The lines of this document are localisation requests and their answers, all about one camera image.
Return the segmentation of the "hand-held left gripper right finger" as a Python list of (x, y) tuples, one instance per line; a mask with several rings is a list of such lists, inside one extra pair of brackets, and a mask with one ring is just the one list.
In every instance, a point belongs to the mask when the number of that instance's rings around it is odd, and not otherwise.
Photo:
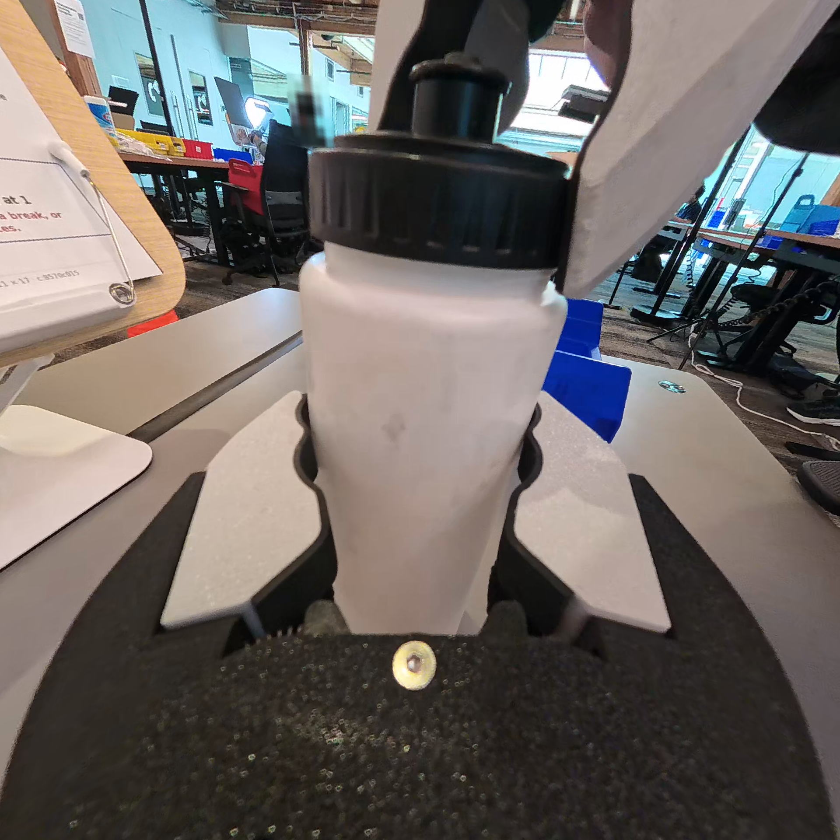
[(521, 442), (489, 594), (536, 636), (575, 640), (591, 619), (666, 634), (671, 619), (627, 469), (542, 392)]

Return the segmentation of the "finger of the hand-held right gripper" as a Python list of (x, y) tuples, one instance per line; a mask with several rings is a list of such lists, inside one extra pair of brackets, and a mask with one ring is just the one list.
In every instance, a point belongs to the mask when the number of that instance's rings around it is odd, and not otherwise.
[(626, 61), (574, 166), (566, 297), (657, 233), (834, 14), (838, 1), (633, 2)]
[(497, 141), (529, 85), (529, 1), (380, 2), (374, 130)]

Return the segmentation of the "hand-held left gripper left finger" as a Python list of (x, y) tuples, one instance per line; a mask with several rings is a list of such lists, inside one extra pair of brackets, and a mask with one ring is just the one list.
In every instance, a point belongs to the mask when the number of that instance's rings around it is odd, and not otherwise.
[(290, 392), (233, 436), (206, 469), (161, 624), (222, 618), (253, 638), (304, 624), (338, 571), (316, 484), (306, 395)]

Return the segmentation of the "blue plastic bin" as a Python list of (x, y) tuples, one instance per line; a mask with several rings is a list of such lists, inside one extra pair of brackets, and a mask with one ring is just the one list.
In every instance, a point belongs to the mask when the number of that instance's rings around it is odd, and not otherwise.
[(567, 298), (567, 314), (557, 352), (601, 361), (604, 305), (600, 301)]
[(556, 351), (542, 389), (610, 444), (623, 423), (631, 379), (626, 366)]

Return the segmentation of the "black bottle lid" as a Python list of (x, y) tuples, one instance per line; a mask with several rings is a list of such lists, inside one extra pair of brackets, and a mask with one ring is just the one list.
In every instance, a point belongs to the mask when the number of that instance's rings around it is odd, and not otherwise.
[(509, 79), (453, 53), (416, 64), (408, 80), (406, 131), (349, 134), (311, 152), (315, 238), (448, 266), (554, 269), (569, 167), (497, 142)]

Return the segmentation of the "white plastic bottle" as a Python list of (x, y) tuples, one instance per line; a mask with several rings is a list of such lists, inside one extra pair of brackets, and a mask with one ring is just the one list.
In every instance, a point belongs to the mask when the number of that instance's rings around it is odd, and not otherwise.
[(552, 269), (326, 243), (299, 292), (308, 410), (354, 634), (453, 634), (567, 314)]

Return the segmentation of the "person's right forearm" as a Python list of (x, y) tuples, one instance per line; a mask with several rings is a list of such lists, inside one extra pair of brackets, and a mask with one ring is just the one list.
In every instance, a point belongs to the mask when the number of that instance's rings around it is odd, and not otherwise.
[(839, 16), (834, 14), (793, 64), (753, 121), (773, 144), (839, 155)]

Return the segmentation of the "person's right hand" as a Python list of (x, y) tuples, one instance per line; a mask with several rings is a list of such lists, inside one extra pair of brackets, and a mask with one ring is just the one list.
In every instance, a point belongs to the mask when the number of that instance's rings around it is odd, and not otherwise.
[(632, 32), (632, 1), (586, 1), (584, 51), (608, 90), (627, 58)]

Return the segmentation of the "red office chair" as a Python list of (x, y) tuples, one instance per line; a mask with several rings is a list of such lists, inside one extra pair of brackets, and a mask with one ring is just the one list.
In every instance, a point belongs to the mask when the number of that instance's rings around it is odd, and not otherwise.
[(223, 183), (222, 237), (236, 265), (257, 255), (265, 244), (266, 216), (260, 194), (261, 165), (238, 157), (227, 161)]

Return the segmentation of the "row of coloured storage bins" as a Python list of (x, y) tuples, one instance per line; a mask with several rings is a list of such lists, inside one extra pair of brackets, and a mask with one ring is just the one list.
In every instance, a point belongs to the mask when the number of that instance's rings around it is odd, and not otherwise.
[(168, 159), (186, 158), (194, 161), (239, 160), (254, 163), (254, 157), (248, 151), (220, 149), (203, 141), (174, 138), (165, 134), (117, 129), (117, 138), (120, 151), (129, 154), (155, 154)]

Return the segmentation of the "black floor lamp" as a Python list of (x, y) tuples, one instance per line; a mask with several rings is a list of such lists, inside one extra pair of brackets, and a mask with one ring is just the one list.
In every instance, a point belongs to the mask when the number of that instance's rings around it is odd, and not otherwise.
[(143, 18), (144, 31), (145, 31), (146, 38), (147, 38), (147, 41), (148, 41), (148, 46), (149, 46), (149, 49), (150, 49), (150, 56), (151, 56), (151, 60), (152, 60), (152, 65), (154, 67), (154, 74), (155, 74), (156, 80), (158, 81), (159, 89), (160, 89), (160, 93), (161, 93), (161, 107), (162, 107), (163, 114), (164, 114), (165, 125), (166, 125), (166, 128), (167, 128), (168, 134), (171, 137), (175, 137), (175, 134), (176, 134), (175, 126), (174, 126), (173, 121), (172, 121), (172, 115), (171, 115), (171, 111), (170, 111), (170, 107), (169, 107), (169, 100), (166, 96), (163, 72), (162, 72), (162, 68), (161, 68), (161, 63), (159, 61), (158, 51), (157, 51), (157, 48), (156, 48), (156, 44), (154, 42), (154, 29), (153, 29), (152, 22), (151, 22), (151, 16), (150, 16), (149, 8), (148, 8), (148, 5), (147, 5), (146, 1), (140, 0), (139, 4), (140, 4), (140, 11), (141, 11), (142, 18)]

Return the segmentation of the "instruction sheet on stand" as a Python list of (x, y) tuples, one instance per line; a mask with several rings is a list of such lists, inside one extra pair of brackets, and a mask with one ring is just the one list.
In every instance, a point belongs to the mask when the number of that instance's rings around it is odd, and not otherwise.
[(182, 259), (148, 200), (20, 2), (2, 2), (2, 54), (59, 137), (157, 264), (146, 280), (72, 292), (41, 305), (1, 301), (1, 568), (139, 477), (147, 444), (43, 408), (17, 404), (55, 354), (173, 309), (185, 288)]

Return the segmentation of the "white wipes canister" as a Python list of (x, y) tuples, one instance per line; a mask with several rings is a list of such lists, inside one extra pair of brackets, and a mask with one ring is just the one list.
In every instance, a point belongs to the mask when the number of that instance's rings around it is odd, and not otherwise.
[(118, 150), (119, 134), (113, 121), (109, 100), (92, 95), (85, 95), (82, 98), (99, 128), (105, 132), (112, 146)]

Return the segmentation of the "printed instruction sheet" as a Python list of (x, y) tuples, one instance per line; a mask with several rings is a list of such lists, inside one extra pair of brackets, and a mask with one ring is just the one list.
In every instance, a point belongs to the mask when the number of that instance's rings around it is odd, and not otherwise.
[(160, 275), (5, 54), (1, 130), (3, 308)]

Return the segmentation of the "wooden ceiling post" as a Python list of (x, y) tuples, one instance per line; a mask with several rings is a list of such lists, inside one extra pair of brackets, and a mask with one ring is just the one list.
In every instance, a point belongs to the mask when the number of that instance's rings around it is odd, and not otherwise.
[(51, 16), (56, 37), (58, 38), (62, 60), (73, 86), (82, 97), (101, 98), (102, 90), (92, 58), (78, 54), (68, 46), (64, 30), (61, 27), (62, 16), (60, 15), (56, 2), (48, 1), (47, 8)]

